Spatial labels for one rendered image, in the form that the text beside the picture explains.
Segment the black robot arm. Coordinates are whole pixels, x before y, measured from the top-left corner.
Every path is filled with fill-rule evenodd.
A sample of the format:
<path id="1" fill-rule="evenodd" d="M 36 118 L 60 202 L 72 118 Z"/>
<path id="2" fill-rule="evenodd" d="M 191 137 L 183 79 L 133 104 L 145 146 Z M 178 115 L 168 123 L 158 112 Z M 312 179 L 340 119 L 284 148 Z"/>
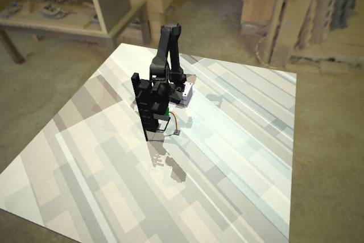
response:
<path id="1" fill-rule="evenodd" d="M 162 102 L 170 81 L 176 85 L 176 89 L 172 90 L 170 87 L 166 102 L 179 104 L 187 81 L 179 61 L 178 38 L 181 34 L 181 26 L 178 23 L 165 23 L 164 26 L 161 26 L 160 33 L 158 51 L 150 64 L 149 83 L 153 83 L 153 87 L 149 98 L 155 103 Z M 167 61 L 168 52 L 171 59 L 171 70 Z M 152 75 L 156 77 L 152 77 Z"/>

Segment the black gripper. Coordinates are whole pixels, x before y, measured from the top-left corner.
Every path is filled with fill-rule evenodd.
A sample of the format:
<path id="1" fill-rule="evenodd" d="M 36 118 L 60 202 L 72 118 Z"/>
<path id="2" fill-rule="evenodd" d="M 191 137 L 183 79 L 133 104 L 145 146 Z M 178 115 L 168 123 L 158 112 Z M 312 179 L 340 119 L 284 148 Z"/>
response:
<path id="1" fill-rule="evenodd" d="M 175 84 L 169 83 L 169 88 L 166 90 L 166 92 L 164 94 L 163 101 L 160 103 L 154 103 L 151 108 L 151 113 L 165 115 L 166 110 L 169 106 L 169 102 L 166 102 L 166 99 L 167 99 L 167 94 L 169 93 L 170 87 L 172 90 L 176 89 Z"/>

